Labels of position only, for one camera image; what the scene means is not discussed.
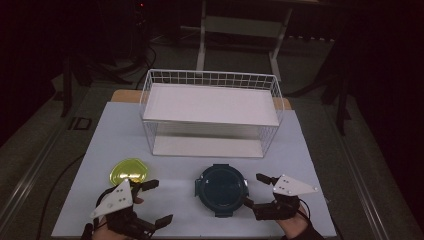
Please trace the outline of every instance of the white table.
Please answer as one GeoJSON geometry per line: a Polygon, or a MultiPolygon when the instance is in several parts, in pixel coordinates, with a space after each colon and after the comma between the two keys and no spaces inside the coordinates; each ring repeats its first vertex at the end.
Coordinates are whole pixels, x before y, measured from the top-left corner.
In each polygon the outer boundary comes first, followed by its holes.
{"type": "MultiPolygon", "coordinates": [[[[80,236],[92,220],[99,195],[111,187],[109,173],[121,160],[137,157],[149,168],[147,180],[158,179],[159,187],[141,193],[145,202],[134,206],[138,216],[153,222],[168,214],[173,221],[154,235],[157,238],[279,238],[284,233],[273,221],[256,221],[245,206],[230,218],[214,213],[194,196],[194,181],[214,163],[227,163],[238,169],[249,184],[250,198],[256,203],[273,200],[272,187],[258,182],[256,173],[278,177],[286,174],[316,186],[320,184],[296,114],[285,113],[267,155],[263,159],[159,157],[147,146],[138,115],[138,104],[110,102],[94,133],[81,167],[62,208],[54,237],[80,236]]],[[[319,233],[335,236],[328,208],[321,191],[300,196],[311,208],[312,222],[319,233]]]]}

